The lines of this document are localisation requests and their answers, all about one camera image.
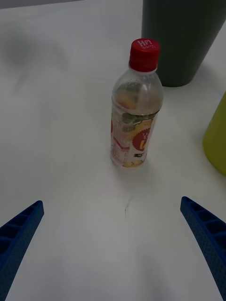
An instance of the clear plastic bottle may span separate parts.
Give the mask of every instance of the clear plastic bottle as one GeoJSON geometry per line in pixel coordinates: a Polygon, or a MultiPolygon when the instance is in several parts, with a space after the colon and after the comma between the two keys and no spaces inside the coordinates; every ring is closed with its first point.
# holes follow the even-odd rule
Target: clear plastic bottle
{"type": "Polygon", "coordinates": [[[155,73],[158,42],[137,39],[132,43],[129,70],[116,82],[112,95],[111,158],[123,167],[141,165],[154,123],[162,106],[163,89],[155,73]]]}

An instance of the white table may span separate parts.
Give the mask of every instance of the white table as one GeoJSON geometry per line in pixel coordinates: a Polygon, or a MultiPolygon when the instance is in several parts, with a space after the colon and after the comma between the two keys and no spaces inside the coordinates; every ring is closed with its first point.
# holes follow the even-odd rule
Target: white table
{"type": "Polygon", "coordinates": [[[226,221],[226,179],[202,150],[226,26],[192,83],[165,89],[147,163],[124,170],[109,158],[111,91],[141,15],[141,0],[0,11],[0,223],[45,209],[7,301],[222,300],[180,200],[226,221]]]}

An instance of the red bottle cap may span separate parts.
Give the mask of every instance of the red bottle cap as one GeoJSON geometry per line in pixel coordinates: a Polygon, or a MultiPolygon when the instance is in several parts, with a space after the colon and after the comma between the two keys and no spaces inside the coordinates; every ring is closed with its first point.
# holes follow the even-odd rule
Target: red bottle cap
{"type": "Polygon", "coordinates": [[[154,71],[158,65],[160,46],[151,39],[137,39],[132,42],[129,66],[139,72],[154,71]]]}

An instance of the dark green cup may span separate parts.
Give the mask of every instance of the dark green cup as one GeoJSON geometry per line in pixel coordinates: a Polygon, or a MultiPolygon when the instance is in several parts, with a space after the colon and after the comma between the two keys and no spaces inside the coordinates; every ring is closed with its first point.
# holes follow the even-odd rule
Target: dark green cup
{"type": "Polygon", "coordinates": [[[164,86],[188,84],[226,19],[226,0],[144,0],[142,38],[161,46],[164,86]]]}

